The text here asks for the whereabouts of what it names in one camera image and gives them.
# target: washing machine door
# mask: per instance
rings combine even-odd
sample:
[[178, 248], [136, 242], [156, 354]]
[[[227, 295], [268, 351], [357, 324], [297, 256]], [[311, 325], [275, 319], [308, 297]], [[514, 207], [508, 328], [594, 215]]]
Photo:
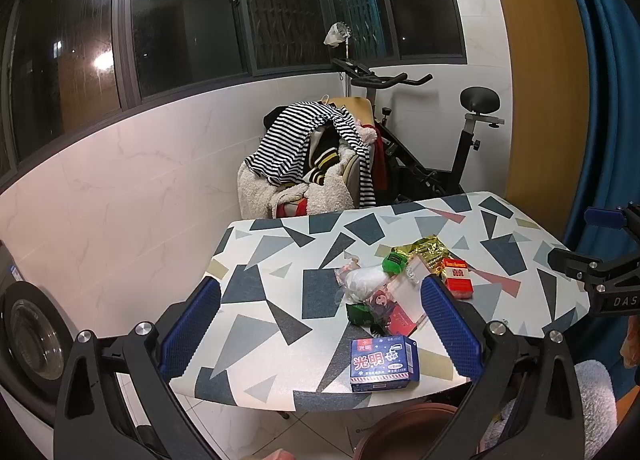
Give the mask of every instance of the washing machine door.
[[73, 339], [49, 298], [27, 281], [7, 287], [2, 324], [8, 348], [43, 398], [55, 404]]

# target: wooden door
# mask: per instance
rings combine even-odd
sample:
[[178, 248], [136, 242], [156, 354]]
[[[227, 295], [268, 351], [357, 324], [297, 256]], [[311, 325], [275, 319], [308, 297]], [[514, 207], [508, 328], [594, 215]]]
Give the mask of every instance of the wooden door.
[[511, 52], [513, 129], [506, 198], [561, 238], [589, 118], [576, 0], [500, 0]]

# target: washing machine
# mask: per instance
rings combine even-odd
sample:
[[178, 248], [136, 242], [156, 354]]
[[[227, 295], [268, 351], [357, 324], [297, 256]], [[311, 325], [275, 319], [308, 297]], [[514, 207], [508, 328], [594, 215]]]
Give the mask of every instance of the washing machine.
[[56, 400], [73, 338], [0, 242], [0, 450], [53, 459]]

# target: pile of clothes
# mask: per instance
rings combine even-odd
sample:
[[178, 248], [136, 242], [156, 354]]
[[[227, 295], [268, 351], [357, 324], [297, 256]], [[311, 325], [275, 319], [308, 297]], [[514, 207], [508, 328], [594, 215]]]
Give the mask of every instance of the pile of clothes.
[[[372, 127], [361, 127], [345, 109], [322, 102], [277, 107], [265, 116], [266, 135], [238, 170], [242, 218], [311, 215], [354, 208], [343, 179], [359, 157], [359, 207], [375, 206], [369, 146]], [[297, 202], [295, 213], [284, 206]]]

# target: clear plastic bag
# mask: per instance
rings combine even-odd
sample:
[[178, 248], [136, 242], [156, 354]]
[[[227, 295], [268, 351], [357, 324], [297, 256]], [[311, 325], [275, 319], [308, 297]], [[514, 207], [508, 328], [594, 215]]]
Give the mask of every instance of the clear plastic bag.
[[333, 24], [329, 28], [329, 32], [326, 34], [324, 39], [324, 44], [326, 46], [337, 47], [346, 39], [346, 31], [344, 30], [344, 26], [340, 26], [338, 24]]
[[354, 258], [347, 265], [336, 269], [335, 276], [348, 303], [363, 302], [390, 280], [389, 275], [382, 270], [382, 265], [361, 267], [358, 259]]

